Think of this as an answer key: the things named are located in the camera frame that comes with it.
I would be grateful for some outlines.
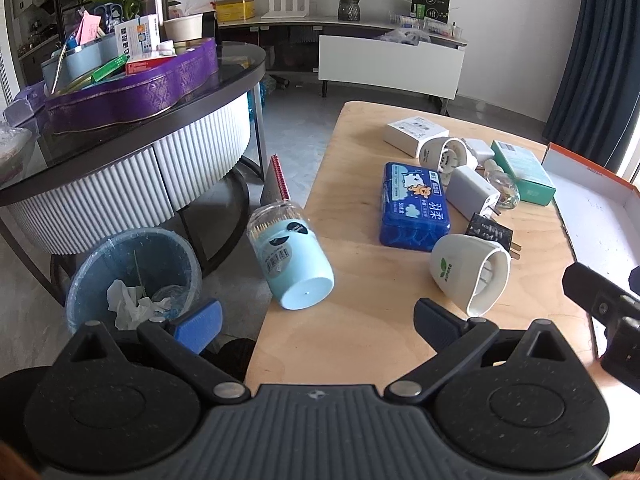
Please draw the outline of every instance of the pink paper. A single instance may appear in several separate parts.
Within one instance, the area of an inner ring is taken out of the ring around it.
[[[100,16],[94,16],[89,14],[87,11],[84,12],[82,16],[82,22],[80,22],[80,27],[78,29],[78,36],[76,36],[76,41],[78,45],[83,45],[88,43],[89,41],[95,40],[98,36],[98,26],[100,25]]]

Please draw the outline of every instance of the white bowl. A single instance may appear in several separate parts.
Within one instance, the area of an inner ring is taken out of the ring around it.
[[[202,14],[166,20],[164,31],[168,40],[199,40],[202,37]]]

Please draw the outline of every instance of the red spiral notebook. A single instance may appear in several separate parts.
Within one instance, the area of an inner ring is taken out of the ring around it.
[[[278,200],[291,200],[291,198],[280,167],[280,159],[277,155],[271,155],[269,168],[264,177],[264,188],[260,195],[260,205],[271,204]]]

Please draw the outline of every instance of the blue trash can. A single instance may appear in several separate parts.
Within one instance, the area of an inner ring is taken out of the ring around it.
[[[202,290],[200,264],[184,238],[156,227],[124,231],[98,246],[76,272],[65,303],[66,325],[72,334],[92,319],[116,330],[116,313],[108,310],[107,303],[107,289],[114,280],[127,286],[142,280],[149,297],[167,285],[186,286],[183,312],[198,301]]]

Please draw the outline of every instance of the round glass table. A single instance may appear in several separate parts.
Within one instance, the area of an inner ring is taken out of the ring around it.
[[[0,219],[0,235],[60,303],[62,268],[75,271],[75,254],[118,232],[152,227],[178,215],[204,274],[228,256],[244,233],[249,194],[241,163],[261,180],[266,148],[260,80],[266,54],[257,45],[223,43],[219,69],[162,113],[135,123],[56,134],[50,124],[34,134],[33,153],[19,174],[0,186],[0,205],[36,247],[52,254],[51,280]],[[248,95],[251,95],[253,121]],[[251,124],[258,163],[244,157]],[[189,204],[229,175],[242,189],[240,219],[222,248],[207,258],[184,215]]]

